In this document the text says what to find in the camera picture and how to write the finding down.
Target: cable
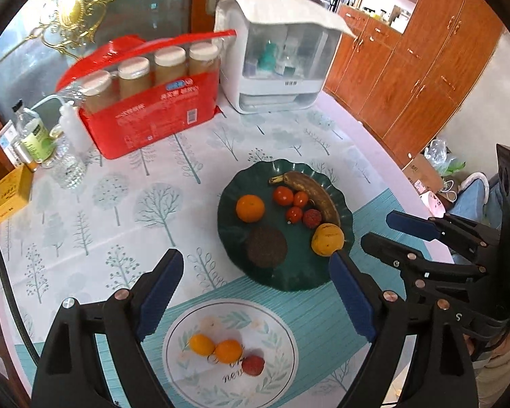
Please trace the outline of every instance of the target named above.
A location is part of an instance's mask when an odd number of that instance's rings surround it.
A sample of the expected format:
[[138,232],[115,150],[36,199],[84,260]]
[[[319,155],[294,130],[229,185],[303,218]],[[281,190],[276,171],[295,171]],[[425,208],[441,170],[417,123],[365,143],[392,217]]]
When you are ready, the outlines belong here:
[[4,288],[4,294],[6,295],[7,304],[11,310],[11,314],[14,318],[15,326],[17,327],[20,338],[23,340],[25,347],[30,354],[30,357],[34,361],[36,365],[38,365],[39,354],[30,340],[30,336],[28,335],[27,328],[23,323],[23,318],[19,313],[19,308],[17,307],[17,302],[15,301],[14,292],[11,289],[10,278],[7,275],[6,264],[4,263],[4,258],[2,256],[2,252],[0,250],[0,281],[2,283],[2,287]]

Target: white jar lid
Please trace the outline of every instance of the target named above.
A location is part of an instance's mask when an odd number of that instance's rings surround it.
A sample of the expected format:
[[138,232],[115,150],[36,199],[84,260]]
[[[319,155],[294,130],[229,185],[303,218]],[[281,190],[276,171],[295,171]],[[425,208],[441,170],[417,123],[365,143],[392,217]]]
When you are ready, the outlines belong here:
[[135,80],[150,72],[150,61],[142,56],[135,56],[124,60],[117,68],[119,78],[123,80]]
[[177,66],[185,62],[186,56],[185,49],[180,46],[164,47],[155,52],[155,64],[165,67]]
[[79,91],[87,97],[101,94],[112,84],[112,76],[105,70],[97,70],[81,81]]
[[189,49],[189,56],[196,61],[214,60],[218,55],[218,47],[211,43],[196,43]]

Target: yellow fruit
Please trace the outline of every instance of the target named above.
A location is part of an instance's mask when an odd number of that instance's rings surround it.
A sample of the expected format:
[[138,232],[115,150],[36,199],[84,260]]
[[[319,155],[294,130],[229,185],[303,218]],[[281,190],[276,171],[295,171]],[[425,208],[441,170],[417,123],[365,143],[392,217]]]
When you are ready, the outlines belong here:
[[215,357],[221,363],[235,363],[242,357],[242,346],[236,340],[224,340],[215,347]]
[[215,344],[211,341],[208,336],[205,335],[194,335],[189,339],[189,347],[196,354],[201,356],[210,356],[215,350]]
[[344,233],[340,227],[329,223],[321,224],[311,238],[311,249],[317,255],[327,257],[340,250],[344,242]]

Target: gold decoration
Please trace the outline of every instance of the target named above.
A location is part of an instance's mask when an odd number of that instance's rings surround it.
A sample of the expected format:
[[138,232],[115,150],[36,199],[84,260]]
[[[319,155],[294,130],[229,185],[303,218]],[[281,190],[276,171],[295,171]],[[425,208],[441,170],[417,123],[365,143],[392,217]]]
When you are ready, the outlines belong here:
[[113,1],[49,0],[42,8],[38,26],[4,54],[0,63],[24,43],[37,38],[45,46],[79,60],[80,57],[73,52],[88,42],[95,42],[95,34],[106,16],[107,5]]

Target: barcode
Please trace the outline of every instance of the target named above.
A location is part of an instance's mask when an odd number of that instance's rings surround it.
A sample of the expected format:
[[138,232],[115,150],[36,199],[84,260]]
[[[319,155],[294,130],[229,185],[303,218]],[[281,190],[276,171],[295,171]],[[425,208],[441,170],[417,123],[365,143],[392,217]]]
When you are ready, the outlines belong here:
[[196,123],[196,109],[187,111],[187,124]]

